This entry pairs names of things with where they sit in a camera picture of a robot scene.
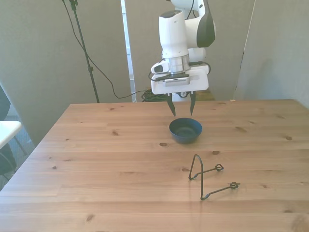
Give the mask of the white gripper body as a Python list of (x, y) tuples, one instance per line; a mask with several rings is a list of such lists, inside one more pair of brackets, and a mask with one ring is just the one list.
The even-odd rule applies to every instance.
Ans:
[(191, 67), (181, 76), (162, 79), (165, 76), (164, 74), (155, 74), (152, 79), (160, 79), (160, 81), (151, 81), (151, 89), (154, 94), (206, 90), (209, 87), (208, 73), (209, 67)]

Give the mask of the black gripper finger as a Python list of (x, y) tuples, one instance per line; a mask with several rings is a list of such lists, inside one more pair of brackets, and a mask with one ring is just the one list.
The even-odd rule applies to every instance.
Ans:
[(190, 104), (190, 114), (193, 114), (195, 103), (196, 103), (196, 92), (191, 91), (190, 92), (190, 99), (191, 99), (191, 104)]
[(168, 106), (169, 106), (172, 114), (174, 116), (176, 116), (175, 106), (174, 106), (173, 101), (172, 101), (172, 94), (171, 93), (166, 94), (166, 99), (167, 99), (167, 103), (168, 103)]

